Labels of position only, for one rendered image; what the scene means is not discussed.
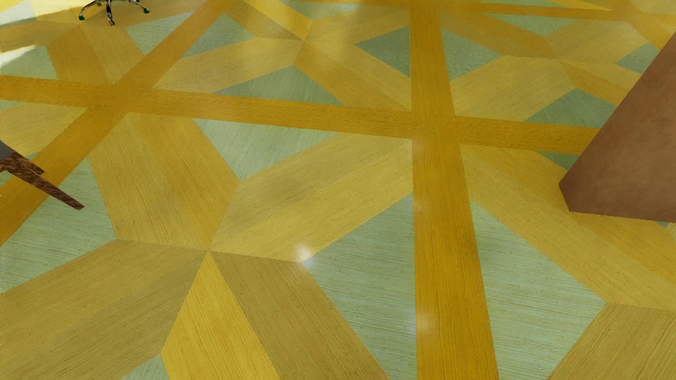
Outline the brown wooden cabinet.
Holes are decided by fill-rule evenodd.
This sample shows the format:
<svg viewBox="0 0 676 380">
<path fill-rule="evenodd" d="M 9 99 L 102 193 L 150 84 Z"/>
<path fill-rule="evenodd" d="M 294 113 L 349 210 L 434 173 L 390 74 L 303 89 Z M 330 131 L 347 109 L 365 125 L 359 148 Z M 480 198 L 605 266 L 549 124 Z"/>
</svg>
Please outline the brown wooden cabinet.
<svg viewBox="0 0 676 380">
<path fill-rule="evenodd" d="M 676 222 L 676 33 L 559 187 L 569 211 Z"/>
</svg>

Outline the chrome office chair wheel base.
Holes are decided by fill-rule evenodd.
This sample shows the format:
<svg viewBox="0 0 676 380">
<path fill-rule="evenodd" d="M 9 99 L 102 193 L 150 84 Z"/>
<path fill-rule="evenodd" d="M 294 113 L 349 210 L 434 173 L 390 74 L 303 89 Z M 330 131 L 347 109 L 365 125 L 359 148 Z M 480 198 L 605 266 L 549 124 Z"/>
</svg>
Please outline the chrome office chair wheel base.
<svg viewBox="0 0 676 380">
<path fill-rule="evenodd" d="M 115 26 L 114 18 L 113 18 L 113 13 L 112 13 L 112 4 L 114 2 L 126 2 L 130 3 L 133 5 L 136 5 L 140 7 L 143 10 L 143 13 L 150 13 L 150 10 L 145 7 L 140 0 L 93 0 L 89 4 L 86 4 L 81 10 L 80 13 L 78 14 L 78 19 L 80 21 L 85 20 L 84 13 L 86 10 L 88 10 L 90 7 L 96 5 L 97 7 L 104 6 L 106 8 L 106 16 L 108 19 L 108 22 L 110 26 Z"/>
</svg>

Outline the dark wooden furniture leg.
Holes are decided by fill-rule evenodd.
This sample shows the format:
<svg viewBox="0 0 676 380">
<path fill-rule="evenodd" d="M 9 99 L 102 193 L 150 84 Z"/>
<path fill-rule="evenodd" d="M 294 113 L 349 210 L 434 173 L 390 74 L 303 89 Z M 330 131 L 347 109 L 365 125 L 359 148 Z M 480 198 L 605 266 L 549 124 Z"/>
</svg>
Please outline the dark wooden furniture leg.
<svg viewBox="0 0 676 380">
<path fill-rule="evenodd" d="M 84 208 L 84 205 L 69 194 L 66 194 L 56 185 L 42 178 L 41 175 L 45 171 L 38 165 L 6 145 L 3 141 L 0 141 L 0 173 L 4 171 L 9 172 L 14 177 L 40 189 L 47 195 L 54 197 L 76 210 Z"/>
</svg>

